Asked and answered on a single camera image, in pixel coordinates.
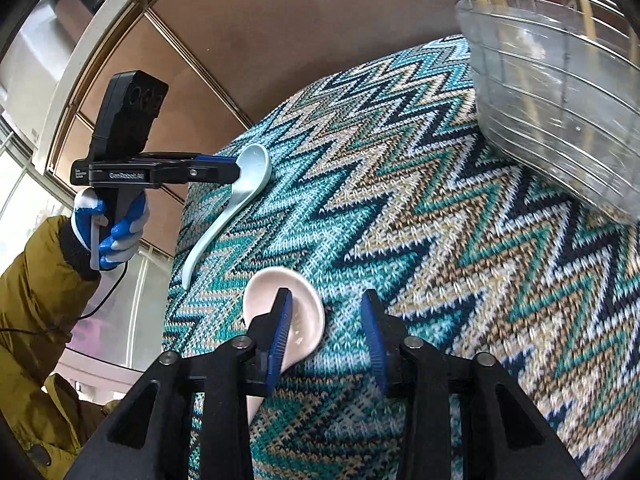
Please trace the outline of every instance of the blue and white glove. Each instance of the blue and white glove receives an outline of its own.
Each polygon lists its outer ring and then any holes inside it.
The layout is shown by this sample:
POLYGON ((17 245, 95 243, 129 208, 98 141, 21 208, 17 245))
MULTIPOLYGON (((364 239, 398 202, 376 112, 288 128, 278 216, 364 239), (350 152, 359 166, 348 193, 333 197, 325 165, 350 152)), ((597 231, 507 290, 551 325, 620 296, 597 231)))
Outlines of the blue and white glove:
MULTIPOLYGON (((88 187, 76 194, 74 212, 71 216, 71 227, 80 243, 87 251, 91 251, 92 219, 106 211, 103 200, 100 200, 94 188, 88 187)), ((117 265, 128 262, 138 252, 142 230, 149 220, 149 208, 144 191, 129 206, 127 214, 111 228, 111 235, 100 240, 100 270, 111 270, 117 265)))

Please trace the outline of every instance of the black cable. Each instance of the black cable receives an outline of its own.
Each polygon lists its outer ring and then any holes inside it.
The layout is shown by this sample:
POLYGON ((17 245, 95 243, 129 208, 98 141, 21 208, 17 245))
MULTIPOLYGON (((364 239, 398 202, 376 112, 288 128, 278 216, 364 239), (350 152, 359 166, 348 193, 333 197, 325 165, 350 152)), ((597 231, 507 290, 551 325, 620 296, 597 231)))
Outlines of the black cable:
MULTIPOLYGON (((113 291, 116 290, 116 287, 120 285, 120 282, 124 279, 124 275, 127 273, 128 267, 129 267, 129 262, 124 262, 124 269, 122 269, 122 274, 118 277, 116 282, 107 292, 107 295, 104 298, 102 298, 102 301, 98 303, 98 306, 95 307, 91 312, 89 312, 88 314, 85 314, 84 316, 76 317, 76 319, 74 320, 74 324, 80 320, 90 318, 101 309, 101 307, 109 299, 113 291)), ((39 330, 37 332, 33 330, 25 330, 22 328, 0 328, 0 332, 17 332, 18 334, 28 334, 28 335, 45 335, 45 334, 48 334, 49 332, 56 332, 58 330, 60 330, 60 332, 63 331, 58 325, 52 326, 50 328, 46 328, 44 330, 39 330)))

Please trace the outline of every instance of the light blue spoon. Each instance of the light blue spoon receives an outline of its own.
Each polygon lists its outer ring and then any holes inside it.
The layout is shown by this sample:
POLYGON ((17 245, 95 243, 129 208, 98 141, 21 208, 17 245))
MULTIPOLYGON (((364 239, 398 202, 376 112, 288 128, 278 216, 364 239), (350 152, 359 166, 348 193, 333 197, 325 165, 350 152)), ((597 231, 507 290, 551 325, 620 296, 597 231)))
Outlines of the light blue spoon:
POLYGON ((184 290, 189 288, 193 269, 207 246, 229 221, 264 189, 271 177, 271 157, 261 144, 249 144, 245 147, 238 155, 236 164, 240 168, 240 177, 231 185, 231 198, 225 210, 200 237, 182 267, 184 290))

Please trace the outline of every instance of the person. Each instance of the person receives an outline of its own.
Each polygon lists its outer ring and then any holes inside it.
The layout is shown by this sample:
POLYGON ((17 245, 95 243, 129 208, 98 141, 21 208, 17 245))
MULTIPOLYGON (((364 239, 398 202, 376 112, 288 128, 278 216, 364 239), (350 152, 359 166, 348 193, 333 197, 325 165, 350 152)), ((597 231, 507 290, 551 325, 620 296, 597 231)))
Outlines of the person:
MULTIPOLYGON (((88 248, 92 217, 104 211, 92 188, 79 192, 71 218, 47 218, 0 277, 0 411, 47 480, 62 480, 112 409, 79 400, 75 389, 53 373, 100 283, 88 248)), ((136 254, 148 215, 142 192, 100 241, 101 270, 136 254)))

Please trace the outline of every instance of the teal zigzag pattern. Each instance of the teal zigzag pattern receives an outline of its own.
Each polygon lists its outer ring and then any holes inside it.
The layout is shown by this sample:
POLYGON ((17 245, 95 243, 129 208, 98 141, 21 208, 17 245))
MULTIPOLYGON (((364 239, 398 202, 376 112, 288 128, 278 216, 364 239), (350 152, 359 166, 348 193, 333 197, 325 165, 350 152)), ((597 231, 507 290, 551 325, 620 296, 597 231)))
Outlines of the teal zigzag pattern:
POLYGON ((166 348, 199 354, 243 333, 242 291, 267 266, 302 273, 326 309, 318 351, 252 424, 260 478, 394 477, 404 406, 369 370, 358 305, 371 286, 415 335, 496 355, 588 478, 605 478, 638 433, 638 228, 487 145, 468 55, 444 38, 328 76, 229 144, 225 155, 264 144, 273 176, 184 292, 184 259, 229 194, 190 187, 166 348))

